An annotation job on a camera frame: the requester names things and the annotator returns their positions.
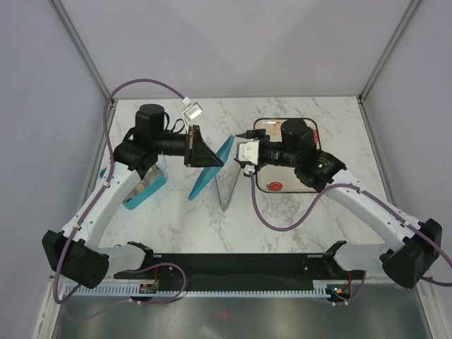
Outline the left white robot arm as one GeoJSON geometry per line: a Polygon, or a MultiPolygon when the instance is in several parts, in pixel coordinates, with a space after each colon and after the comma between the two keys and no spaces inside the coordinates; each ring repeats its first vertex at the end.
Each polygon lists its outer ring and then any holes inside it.
{"type": "Polygon", "coordinates": [[[184,132],[166,129],[167,113],[156,104],[142,105],[135,125],[123,141],[109,147],[111,164],[100,184],[75,216],[59,232],[47,231],[42,245],[55,272],[54,279],[68,278],[87,288],[106,276],[130,270],[138,278],[153,274],[155,263],[137,242],[99,247],[100,240],[126,197],[145,179],[159,156],[178,156],[187,167],[217,167],[224,162],[206,145],[198,125],[190,122],[202,112],[198,103],[187,103],[182,113],[184,132]]]}

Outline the metal serving tongs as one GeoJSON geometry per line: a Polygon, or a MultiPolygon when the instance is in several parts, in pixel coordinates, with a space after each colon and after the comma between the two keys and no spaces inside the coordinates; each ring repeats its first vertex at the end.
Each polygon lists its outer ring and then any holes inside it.
{"type": "Polygon", "coordinates": [[[234,188],[241,173],[241,167],[237,163],[230,164],[229,167],[224,166],[216,175],[215,183],[218,190],[218,198],[220,209],[225,212],[232,200],[234,188]]]}

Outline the teal chocolate box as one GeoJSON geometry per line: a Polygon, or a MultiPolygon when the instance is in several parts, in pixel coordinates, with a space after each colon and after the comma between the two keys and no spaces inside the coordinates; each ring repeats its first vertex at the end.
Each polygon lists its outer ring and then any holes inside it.
{"type": "Polygon", "coordinates": [[[138,185],[144,185],[145,189],[138,193],[136,186],[128,196],[123,200],[123,206],[127,210],[133,210],[147,200],[151,195],[161,189],[167,183],[164,172],[157,166],[153,165],[138,185]]]}

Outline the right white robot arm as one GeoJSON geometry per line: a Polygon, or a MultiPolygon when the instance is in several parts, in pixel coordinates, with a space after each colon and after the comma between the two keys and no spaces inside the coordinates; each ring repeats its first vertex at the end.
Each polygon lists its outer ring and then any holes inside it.
{"type": "Polygon", "coordinates": [[[235,160],[244,175],[253,179],[268,165],[290,168],[303,185],[315,190],[315,201],[326,196],[339,203],[382,239],[374,245],[338,242],[333,255],[323,260],[324,273],[334,279],[354,270],[384,273],[408,289],[426,280],[425,273],[445,256],[440,224],[421,221],[378,198],[345,163],[317,146],[303,119],[284,121],[280,134],[280,141],[272,141],[263,129],[239,135],[235,160]]]}

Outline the teal box lid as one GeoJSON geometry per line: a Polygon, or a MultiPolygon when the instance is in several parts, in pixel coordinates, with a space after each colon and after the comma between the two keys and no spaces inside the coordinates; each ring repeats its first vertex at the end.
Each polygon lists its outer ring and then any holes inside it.
{"type": "Polygon", "coordinates": [[[194,187],[192,188],[188,199],[190,201],[194,200],[197,195],[199,195],[202,190],[207,186],[207,184],[214,178],[214,176],[221,170],[221,168],[225,165],[230,155],[230,151],[232,149],[232,145],[234,142],[234,136],[229,136],[226,141],[219,148],[216,155],[222,160],[223,165],[220,167],[205,167],[201,171],[196,180],[194,187]]]}

